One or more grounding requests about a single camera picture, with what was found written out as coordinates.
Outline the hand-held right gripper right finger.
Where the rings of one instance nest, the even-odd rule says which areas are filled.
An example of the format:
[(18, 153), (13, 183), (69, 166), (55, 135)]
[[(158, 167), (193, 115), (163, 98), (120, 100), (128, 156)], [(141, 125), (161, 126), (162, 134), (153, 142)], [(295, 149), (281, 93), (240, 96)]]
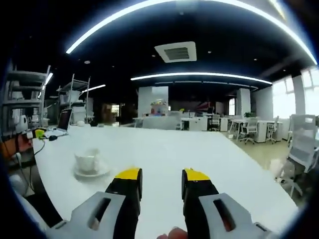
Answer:
[(273, 239), (274, 233), (252, 221), (251, 214), (210, 178), (191, 168), (181, 175), (183, 215), (189, 239)]

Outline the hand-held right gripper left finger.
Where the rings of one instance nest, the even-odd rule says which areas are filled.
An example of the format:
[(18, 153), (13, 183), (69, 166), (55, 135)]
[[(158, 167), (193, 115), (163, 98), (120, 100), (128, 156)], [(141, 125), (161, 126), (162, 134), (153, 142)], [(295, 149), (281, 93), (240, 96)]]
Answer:
[(49, 239), (133, 239), (141, 212), (143, 172), (130, 168), (117, 174), (104, 192), (76, 207), (70, 220), (46, 232)]

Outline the person's left hand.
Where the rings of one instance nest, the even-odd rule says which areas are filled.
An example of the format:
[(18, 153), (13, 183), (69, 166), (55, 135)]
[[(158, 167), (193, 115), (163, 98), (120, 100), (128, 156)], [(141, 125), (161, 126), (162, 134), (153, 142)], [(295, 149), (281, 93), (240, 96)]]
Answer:
[(17, 152), (24, 152), (30, 148), (33, 148), (32, 140), (28, 139), (22, 134), (18, 135), (15, 140)]

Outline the person's right hand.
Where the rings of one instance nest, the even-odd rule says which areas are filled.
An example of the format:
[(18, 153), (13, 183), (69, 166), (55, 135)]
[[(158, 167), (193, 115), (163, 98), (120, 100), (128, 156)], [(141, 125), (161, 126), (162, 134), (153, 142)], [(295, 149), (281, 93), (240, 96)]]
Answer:
[(188, 239), (186, 231), (179, 227), (174, 227), (168, 234), (162, 234), (157, 239)]

